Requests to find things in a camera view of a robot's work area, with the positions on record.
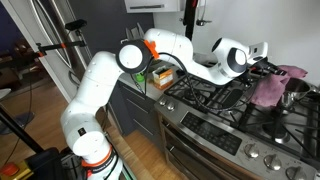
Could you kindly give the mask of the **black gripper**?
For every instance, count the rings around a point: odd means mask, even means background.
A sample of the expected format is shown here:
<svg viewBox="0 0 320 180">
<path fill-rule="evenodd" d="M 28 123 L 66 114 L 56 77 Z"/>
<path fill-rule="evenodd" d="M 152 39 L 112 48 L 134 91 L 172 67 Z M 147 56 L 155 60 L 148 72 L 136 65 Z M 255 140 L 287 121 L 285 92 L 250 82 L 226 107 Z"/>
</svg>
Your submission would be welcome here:
<svg viewBox="0 0 320 180">
<path fill-rule="evenodd" d="M 255 62 L 250 67 L 250 69 L 251 70 L 267 70 L 269 73 L 272 73 L 274 75 L 280 75 L 280 76 L 285 76 L 287 74 L 285 70 L 282 70 L 278 66 L 274 65 L 273 63 L 270 63 L 267 57 Z"/>
</svg>

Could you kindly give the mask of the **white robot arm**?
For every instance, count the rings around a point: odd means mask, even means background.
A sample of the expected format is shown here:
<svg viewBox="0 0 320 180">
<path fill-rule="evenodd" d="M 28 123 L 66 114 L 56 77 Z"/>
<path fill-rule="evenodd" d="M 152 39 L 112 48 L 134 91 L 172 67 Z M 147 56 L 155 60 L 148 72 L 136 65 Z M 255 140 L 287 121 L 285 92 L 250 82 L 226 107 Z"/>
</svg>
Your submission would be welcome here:
<svg viewBox="0 0 320 180">
<path fill-rule="evenodd" d="M 100 51 L 93 56 L 76 95 L 60 119 L 69 148 L 82 158 L 87 180 L 118 180 L 122 171 L 122 159 L 96 120 L 96 112 L 109 102 L 121 74 L 140 73 L 151 59 L 160 59 L 215 85 L 225 85 L 266 58 L 268 44 L 246 46 L 220 38 L 212 52 L 218 63 L 205 67 L 194 61 L 193 45 L 187 37 L 151 28 L 143 38 L 124 43 L 116 54 Z"/>
</svg>

